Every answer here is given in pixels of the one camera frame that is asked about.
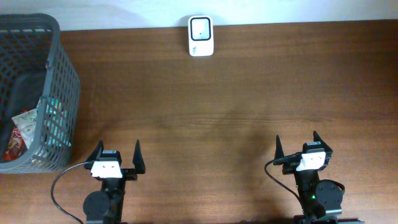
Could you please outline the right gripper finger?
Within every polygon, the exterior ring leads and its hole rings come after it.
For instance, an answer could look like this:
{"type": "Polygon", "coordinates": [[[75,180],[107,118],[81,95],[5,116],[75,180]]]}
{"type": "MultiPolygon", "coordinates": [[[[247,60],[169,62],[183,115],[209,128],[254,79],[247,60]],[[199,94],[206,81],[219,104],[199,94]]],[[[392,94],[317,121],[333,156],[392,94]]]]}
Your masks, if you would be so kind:
{"type": "Polygon", "coordinates": [[[313,141],[320,142],[326,154],[333,154],[333,150],[331,149],[331,147],[320,137],[320,135],[316,131],[313,132],[313,141]]]}
{"type": "Polygon", "coordinates": [[[282,148],[282,143],[280,141],[279,135],[276,136],[276,149],[275,149],[275,155],[274,159],[281,159],[284,157],[284,152],[282,148]]]}

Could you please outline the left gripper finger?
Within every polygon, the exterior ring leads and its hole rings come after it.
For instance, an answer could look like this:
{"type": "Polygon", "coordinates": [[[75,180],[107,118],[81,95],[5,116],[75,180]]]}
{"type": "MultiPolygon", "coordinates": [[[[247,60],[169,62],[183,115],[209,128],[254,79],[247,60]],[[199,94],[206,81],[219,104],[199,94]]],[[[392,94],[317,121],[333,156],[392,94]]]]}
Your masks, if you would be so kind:
{"type": "Polygon", "coordinates": [[[103,149],[104,149],[103,141],[99,141],[99,143],[95,147],[95,150],[87,158],[86,163],[84,165],[85,169],[88,170],[92,169],[94,161],[98,161],[100,159],[103,149]]]}
{"type": "Polygon", "coordinates": [[[137,174],[146,173],[146,165],[144,163],[144,159],[142,156],[141,145],[139,140],[136,141],[132,163],[134,164],[134,168],[137,174]]]}

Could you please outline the small teal tissue pack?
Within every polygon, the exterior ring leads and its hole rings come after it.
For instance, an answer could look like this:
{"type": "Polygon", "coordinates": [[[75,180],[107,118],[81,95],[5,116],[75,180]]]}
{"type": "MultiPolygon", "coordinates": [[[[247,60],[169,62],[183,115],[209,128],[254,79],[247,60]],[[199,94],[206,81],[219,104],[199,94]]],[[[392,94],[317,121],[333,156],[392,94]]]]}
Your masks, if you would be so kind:
{"type": "Polygon", "coordinates": [[[68,118],[68,111],[63,108],[62,103],[56,98],[48,98],[45,114],[50,120],[45,122],[45,126],[50,131],[49,139],[45,140],[45,143],[50,146],[70,147],[72,145],[70,138],[66,131],[61,130],[61,128],[67,128],[68,118]]]}

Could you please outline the red chocolate bar wrapper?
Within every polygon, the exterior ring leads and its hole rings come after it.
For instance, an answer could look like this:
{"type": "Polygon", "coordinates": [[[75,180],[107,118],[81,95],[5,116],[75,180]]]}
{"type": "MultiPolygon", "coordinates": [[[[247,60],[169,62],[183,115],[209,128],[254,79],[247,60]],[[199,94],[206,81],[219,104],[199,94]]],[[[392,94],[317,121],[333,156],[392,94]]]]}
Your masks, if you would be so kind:
{"type": "Polygon", "coordinates": [[[21,157],[26,151],[27,146],[22,138],[22,134],[19,132],[17,126],[14,125],[3,159],[6,162],[14,161],[21,157]]]}

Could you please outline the white cream tube gold cap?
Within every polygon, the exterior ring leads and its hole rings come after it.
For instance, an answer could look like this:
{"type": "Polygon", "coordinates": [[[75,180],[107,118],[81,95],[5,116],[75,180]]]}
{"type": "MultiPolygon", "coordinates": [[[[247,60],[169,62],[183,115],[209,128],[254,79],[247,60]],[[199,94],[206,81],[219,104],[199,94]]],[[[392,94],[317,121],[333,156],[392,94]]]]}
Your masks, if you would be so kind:
{"type": "Polygon", "coordinates": [[[35,127],[37,123],[37,110],[32,109],[22,112],[21,114],[12,117],[12,120],[21,134],[26,148],[29,149],[34,140],[35,127]]]}

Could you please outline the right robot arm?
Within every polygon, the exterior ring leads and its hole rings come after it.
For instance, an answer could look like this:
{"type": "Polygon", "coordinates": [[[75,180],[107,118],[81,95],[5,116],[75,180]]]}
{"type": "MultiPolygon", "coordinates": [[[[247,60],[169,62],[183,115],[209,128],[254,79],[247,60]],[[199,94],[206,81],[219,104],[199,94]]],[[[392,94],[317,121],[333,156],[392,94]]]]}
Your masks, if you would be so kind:
{"type": "Polygon", "coordinates": [[[303,144],[302,151],[291,155],[283,152],[280,137],[276,137],[274,159],[269,163],[282,166],[284,175],[294,175],[297,192],[294,193],[302,208],[302,215],[293,217],[294,223],[362,223],[357,218],[339,219],[345,186],[329,179],[321,180],[333,154],[332,148],[313,132],[313,141],[303,144]]]}

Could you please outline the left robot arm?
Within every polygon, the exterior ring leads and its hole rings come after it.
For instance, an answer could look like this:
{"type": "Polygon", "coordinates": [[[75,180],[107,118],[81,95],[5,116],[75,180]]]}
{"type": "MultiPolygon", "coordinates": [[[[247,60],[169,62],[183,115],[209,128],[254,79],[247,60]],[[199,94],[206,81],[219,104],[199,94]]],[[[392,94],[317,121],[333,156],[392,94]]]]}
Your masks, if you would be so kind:
{"type": "Polygon", "coordinates": [[[115,224],[122,222],[126,182],[136,181],[139,174],[146,173],[146,166],[137,141],[132,158],[133,168],[122,168],[119,151],[107,151],[103,141],[86,160],[84,168],[101,182],[101,189],[90,193],[83,202],[87,223],[115,224]]]}

